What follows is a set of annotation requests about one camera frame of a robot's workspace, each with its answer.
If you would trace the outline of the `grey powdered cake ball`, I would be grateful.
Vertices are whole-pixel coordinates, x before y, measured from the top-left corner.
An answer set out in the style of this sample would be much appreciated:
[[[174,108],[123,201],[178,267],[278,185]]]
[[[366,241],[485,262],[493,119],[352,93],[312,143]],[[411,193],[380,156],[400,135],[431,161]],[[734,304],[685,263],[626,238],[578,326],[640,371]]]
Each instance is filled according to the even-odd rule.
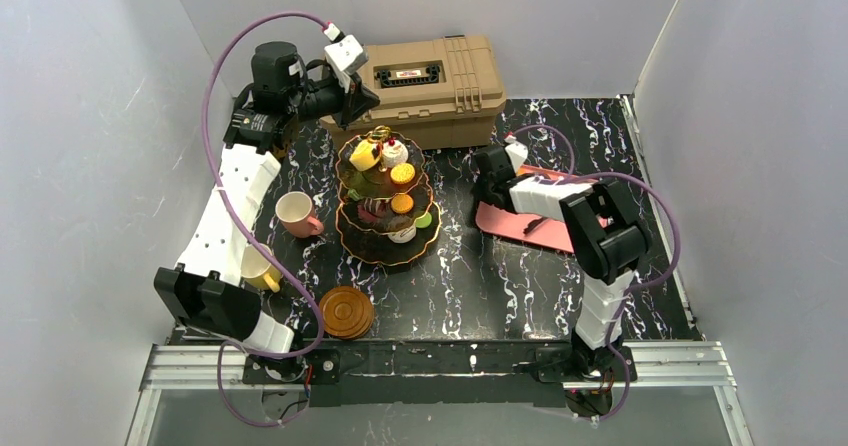
[[[381,165],[392,169],[400,164],[406,163],[409,158],[407,145],[398,139],[389,138],[381,146]]]

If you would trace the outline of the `yellow dotted biscuit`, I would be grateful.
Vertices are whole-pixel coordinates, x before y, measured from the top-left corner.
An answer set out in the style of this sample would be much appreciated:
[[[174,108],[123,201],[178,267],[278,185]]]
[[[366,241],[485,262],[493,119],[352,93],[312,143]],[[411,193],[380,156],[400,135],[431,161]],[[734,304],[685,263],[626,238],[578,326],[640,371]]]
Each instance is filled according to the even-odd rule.
[[[414,206],[414,199],[407,193],[398,193],[390,200],[390,208],[395,214],[405,215],[411,212]]]
[[[391,168],[390,180],[394,185],[402,186],[411,183],[416,177],[416,168],[403,162]]]

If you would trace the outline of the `yellow roll cake with cherry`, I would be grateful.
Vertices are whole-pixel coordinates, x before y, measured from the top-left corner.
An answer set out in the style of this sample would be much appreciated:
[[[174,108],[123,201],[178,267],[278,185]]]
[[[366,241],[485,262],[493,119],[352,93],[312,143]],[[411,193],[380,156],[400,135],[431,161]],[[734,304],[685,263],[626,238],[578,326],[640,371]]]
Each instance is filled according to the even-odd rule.
[[[349,156],[350,164],[359,172],[367,171],[382,161],[382,143],[372,140],[360,141]]]

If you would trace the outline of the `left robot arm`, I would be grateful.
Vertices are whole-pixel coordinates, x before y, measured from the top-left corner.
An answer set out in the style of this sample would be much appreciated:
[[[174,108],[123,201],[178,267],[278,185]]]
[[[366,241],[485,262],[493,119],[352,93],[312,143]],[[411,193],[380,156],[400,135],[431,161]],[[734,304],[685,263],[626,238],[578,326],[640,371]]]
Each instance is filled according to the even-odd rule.
[[[154,289],[181,326],[191,327],[240,346],[248,354],[273,359],[304,355],[320,344],[293,347],[291,327],[262,310],[258,294],[241,287],[241,265],[248,248],[274,267],[280,265],[253,234],[259,207],[281,164],[273,154],[285,130],[296,131],[303,119],[333,115],[343,122],[378,105],[377,96],[358,74],[368,55],[352,35],[324,49],[329,76],[316,91],[303,87],[304,68],[288,42],[263,43],[254,52],[254,99],[249,118],[262,117],[259,128],[232,120],[219,157],[207,162],[214,186],[200,222],[176,264],[161,267]]]

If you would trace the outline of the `pink mug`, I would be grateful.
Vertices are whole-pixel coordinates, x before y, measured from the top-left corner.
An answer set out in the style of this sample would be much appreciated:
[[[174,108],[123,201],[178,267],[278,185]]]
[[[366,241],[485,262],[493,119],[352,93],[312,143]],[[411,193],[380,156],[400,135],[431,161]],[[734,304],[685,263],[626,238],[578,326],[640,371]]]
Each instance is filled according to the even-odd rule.
[[[315,215],[312,197],[302,191],[290,191],[275,205],[275,214],[283,227],[294,237],[308,238],[324,232],[324,224]]]

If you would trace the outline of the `yellow mug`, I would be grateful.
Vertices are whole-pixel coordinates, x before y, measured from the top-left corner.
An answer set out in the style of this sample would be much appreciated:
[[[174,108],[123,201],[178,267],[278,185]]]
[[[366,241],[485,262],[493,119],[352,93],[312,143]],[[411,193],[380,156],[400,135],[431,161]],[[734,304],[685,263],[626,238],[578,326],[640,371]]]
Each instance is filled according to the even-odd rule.
[[[281,290],[282,273],[263,254],[273,256],[269,246],[259,247],[248,245],[245,248],[241,262],[241,276],[257,290],[269,290],[278,293]]]

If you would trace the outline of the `metal tongs black handle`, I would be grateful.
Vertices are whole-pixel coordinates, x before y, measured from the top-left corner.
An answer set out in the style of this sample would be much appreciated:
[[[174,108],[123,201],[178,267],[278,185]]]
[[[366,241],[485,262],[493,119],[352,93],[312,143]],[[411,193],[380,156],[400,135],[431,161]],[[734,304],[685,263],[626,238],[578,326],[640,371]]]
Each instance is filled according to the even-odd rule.
[[[578,179],[576,181],[573,181],[570,176],[561,175],[557,171],[542,169],[542,168],[536,168],[536,167],[530,167],[530,166],[522,167],[520,169],[520,171],[522,173],[532,173],[538,179],[538,181],[540,183],[545,183],[545,184],[550,183],[550,184],[557,185],[557,186],[559,186],[559,185],[565,185],[565,186],[569,186],[569,187],[580,186],[581,188],[584,188],[584,184],[588,185],[588,184],[592,184],[592,183],[596,182],[595,179]],[[552,221],[562,222],[563,219],[561,217],[550,218],[550,217],[539,216],[539,217],[528,222],[527,226],[523,230],[523,235],[529,236],[536,229],[541,227],[544,223],[548,223],[548,222],[552,222]]]

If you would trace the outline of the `black three tier cake stand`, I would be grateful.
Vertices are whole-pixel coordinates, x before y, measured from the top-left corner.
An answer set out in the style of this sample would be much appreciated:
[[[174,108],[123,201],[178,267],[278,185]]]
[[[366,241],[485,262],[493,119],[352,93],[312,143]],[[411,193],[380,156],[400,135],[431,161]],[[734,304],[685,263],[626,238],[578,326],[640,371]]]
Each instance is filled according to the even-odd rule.
[[[389,138],[403,141],[409,150],[408,163],[416,168],[415,179],[406,185],[394,185],[390,170],[381,165],[357,171],[349,162],[355,146],[368,139],[383,143]],[[352,257],[383,266],[401,266],[425,255],[435,243],[441,229],[441,210],[435,201],[434,189],[426,172],[426,158],[422,149],[411,139],[392,131],[387,126],[378,126],[364,134],[348,140],[338,151],[335,172],[339,181],[339,206],[336,209],[336,229],[343,248]],[[415,206],[411,212],[399,215],[392,212],[390,200],[398,193],[412,196]],[[381,199],[387,203],[387,214],[376,224],[366,225],[357,215],[357,203],[365,198]],[[426,229],[417,229],[415,238],[406,244],[395,244],[388,234],[415,225],[416,219],[430,212],[432,224]]]

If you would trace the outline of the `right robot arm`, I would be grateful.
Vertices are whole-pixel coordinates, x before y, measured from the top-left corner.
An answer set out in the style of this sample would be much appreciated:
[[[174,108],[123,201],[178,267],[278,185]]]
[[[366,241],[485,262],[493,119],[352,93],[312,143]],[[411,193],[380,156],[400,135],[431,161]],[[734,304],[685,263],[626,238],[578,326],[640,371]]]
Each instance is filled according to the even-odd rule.
[[[579,179],[530,167],[519,142],[473,154],[475,225],[483,232],[574,254],[584,297],[573,333],[590,351],[621,335],[619,307],[651,247],[626,187],[612,179]]]

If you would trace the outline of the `pink serving tray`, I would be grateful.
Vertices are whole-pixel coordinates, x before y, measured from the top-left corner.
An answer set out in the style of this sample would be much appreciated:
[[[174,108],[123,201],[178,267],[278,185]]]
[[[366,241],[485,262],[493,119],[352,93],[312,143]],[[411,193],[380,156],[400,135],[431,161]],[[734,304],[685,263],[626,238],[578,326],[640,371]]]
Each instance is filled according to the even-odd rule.
[[[473,214],[473,223],[485,233],[529,245],[573,253],[567,227],[563,222],[544,223],[529,236],[523,235],[528,222],[539,217],[534,214],[513,214],[494,206],[479,202]]]

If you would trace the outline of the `white chocolate drizzled donut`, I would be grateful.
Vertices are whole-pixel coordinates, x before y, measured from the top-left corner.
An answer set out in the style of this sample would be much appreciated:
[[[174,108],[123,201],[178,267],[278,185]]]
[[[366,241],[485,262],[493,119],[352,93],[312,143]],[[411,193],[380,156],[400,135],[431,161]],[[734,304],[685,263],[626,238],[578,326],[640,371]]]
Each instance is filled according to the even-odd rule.
[[[395,244],[406,244],[412,241],[417,234],[417,227],[410,225],[402,230],[392,232],[387,235],[388,239]]]

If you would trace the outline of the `chocolate layered cake slice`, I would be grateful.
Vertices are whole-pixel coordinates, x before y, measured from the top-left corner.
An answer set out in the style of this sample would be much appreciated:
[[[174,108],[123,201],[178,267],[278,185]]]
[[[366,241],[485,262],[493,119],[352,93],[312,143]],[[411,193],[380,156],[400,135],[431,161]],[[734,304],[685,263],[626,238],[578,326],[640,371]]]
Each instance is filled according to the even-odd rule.
[[[374,225],[387,214],[387,203],[381,199],[365,198],[357,203],[358,218],[366,225]]]

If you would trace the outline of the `green macaron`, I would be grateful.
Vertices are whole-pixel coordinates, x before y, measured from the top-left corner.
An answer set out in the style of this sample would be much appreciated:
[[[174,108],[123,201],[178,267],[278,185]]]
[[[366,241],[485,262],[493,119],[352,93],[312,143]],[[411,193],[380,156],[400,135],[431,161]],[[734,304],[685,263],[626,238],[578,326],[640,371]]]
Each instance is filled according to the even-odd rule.
[[[415,221],[415,227],[417,229],[426,229],[428,228],[433,221],[432,214],[430,212],[425,212],[421,216],[419,216]]]

